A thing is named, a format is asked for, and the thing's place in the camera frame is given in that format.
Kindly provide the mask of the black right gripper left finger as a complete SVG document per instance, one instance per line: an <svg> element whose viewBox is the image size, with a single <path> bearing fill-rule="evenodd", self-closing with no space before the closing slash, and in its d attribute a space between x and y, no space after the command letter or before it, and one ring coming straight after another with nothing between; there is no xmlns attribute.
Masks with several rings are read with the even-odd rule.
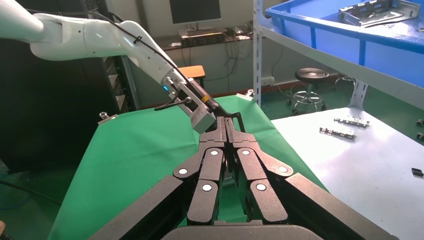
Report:
<svg viewBox="0 0 424 240"><path fill-rule="evenodd" d="M90 236L91 240L160 240L184 219L207 225L218 215L225 172L225 118L200 135L198 151Z"/></svg>

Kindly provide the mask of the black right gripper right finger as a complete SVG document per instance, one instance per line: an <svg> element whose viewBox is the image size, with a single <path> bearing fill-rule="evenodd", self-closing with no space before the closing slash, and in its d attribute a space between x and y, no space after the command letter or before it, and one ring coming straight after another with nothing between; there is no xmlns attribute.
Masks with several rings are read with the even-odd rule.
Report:
<svg viewBox="0 0 424 240"><path fill-rule="evenodd" d="M286 163L261 150L254 135L227 119L227 144L249 221L290 227L296 240L393 240L388 233Z"/></svg>

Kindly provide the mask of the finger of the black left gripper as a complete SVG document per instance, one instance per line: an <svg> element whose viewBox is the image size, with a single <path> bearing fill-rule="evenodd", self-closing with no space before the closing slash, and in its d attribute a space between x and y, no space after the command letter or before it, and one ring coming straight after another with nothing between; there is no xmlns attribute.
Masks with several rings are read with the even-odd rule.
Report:
<svg viewBox="0 0 424 240"><path fill-rule="evenodd" d="M231 118L231 119L237 119L237 122L238 122L238 125L239 125L239 128L240 128L240 131L243 132L243 133L246 132L245 126L244 126L244 123L243 123L243 119L242 119L242 116L241 116L241 113L240 112L230 113L228 115L228 117Z"/></svg>

